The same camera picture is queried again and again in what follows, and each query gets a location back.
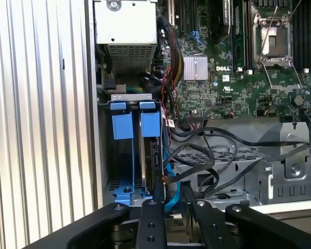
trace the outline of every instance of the circuit board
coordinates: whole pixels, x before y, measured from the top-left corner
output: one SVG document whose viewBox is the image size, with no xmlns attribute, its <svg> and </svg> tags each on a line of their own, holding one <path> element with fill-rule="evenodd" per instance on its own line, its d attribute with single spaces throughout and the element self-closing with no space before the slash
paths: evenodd
<svg viewBox="0 0 311 249">
<path fill-rule="evenodd" d="M 221 106 L 234 113 L 232 118 L 252 118 L 263 117 L 264 112 L 271 106 L 285 104 L 289 105 L 293 99 L 299 95 L 304 100 L 301 108 L 311 109 L 311 71 L 303 73 L 295 72 L 292 66 L 267 67 L 267 74 L 263 68 L 250 66 L 247 70 L 242 57 L 238 53 L 243 53 L 247 46 L 242 43 L 244 37 L 239 38 L 237 34 L 244 32 L 244 20 L 241 20 L 241 9 L 233 7 L 231 9 L 232 24 L 230 34 L 220 43 L 214 44 L 211 37 L 212 14 L 210 1 L 212 0 L 191 0 L 191 5 L 185 6 L 185 17 L 175 13 L 179 44 L 183 56 L 194 56 L 202 54 L 207 56 L 208 79 L 206 80 L 181 80 L 177 85 L 176 99 L 176 119 L 184 120 L 187 117 L 202 117 L 205 112 L 209 112 L 210 119 L 221 119 L 226 117 L 224 110 L 217 110 L 215 107 Z M 175 10 L 182 8 L 182 1 L 174 1 Z M 286 6 L 278 8 L 276 17 L 290 15 L 293 3 L 286 1 Z M 252 1 L 252 7 L 260 16 L 271 17 L 275 8 L 259 6 L 258 1 Z M 196 30 L 183 29 L 180 27 L 180 18 L 194 19 Z M 191 32 L 198 32 L 198 36 L 192 37 Z M 170 54 L 164 45 L 165 64 L 169 63 Z M 242 65 L 244 70 L 237 71 L 237 65 Z M 272 89 L 271 84 L 279 88 L 287 89 L 288 86 L 299 87 L 283 91 Z M 267 117 L 289 116 L 290 112 L 286 108 L 277 108 L 270 111 Z"/>
</svg>

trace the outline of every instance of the cpu socket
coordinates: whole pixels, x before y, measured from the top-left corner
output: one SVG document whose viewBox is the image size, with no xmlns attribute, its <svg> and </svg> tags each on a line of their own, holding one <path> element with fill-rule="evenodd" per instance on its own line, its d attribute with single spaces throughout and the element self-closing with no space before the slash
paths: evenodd
<svg viewBox="0 0 311 249">
<path fill-rule="evenodd" d="M 253 21 L 253 57 L 257 68 L 261 68 L 262 64 L 291 67 L 291 32 L 287 15 L 272 20 L 256 14 Z"/>
</svg>

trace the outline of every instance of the aluminum panel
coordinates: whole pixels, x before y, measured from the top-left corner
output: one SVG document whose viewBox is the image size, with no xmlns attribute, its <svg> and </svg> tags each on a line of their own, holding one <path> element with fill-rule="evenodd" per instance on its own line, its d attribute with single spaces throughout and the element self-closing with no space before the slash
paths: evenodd
<svg viewBox="0 0 311 249">
<path fill-rule="evenodd" d="M 84 12 L 0 0 L 0 248 L 93 211 Z"/>
</svg>

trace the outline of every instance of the heatsink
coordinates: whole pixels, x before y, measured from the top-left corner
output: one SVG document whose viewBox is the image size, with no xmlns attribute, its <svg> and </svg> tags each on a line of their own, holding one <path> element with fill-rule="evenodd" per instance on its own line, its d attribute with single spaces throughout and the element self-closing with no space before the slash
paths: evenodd
<svg viewBox="0 0 311 249">
<path fill-rule="evenodd" d="M 106 46 L 114 74 L 145 72 L 150 65 L 157 47 L 156 3 L 157 0 L 94 3 L 96 41 Z"/>
<path fill-rule="evenodd" d="M 208 80 L 208 61 L 205 55 L 184 56 L 184 80 Z"/>
</svg>

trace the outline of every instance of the motherboard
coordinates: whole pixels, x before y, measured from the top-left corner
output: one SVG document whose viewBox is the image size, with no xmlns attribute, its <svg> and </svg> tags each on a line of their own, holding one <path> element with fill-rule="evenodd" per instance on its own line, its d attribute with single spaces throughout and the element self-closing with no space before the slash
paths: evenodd
<svg viewBox="0 0 311 249">
<path fill-rule="evenodd" d="M 304 2 L 160 1 L 185 62 L 174 92 L 175 119 L 205 113 L 208 119 L 290 116 L 286 105 L 297 114 L 311 110 L 311 44 L 304 39 L 311 32 Z M 168 66 L 169 46 L 160 46 L 159 57 Z M 266 115 L 272 106 L 279 108 Z"/>
</svg>

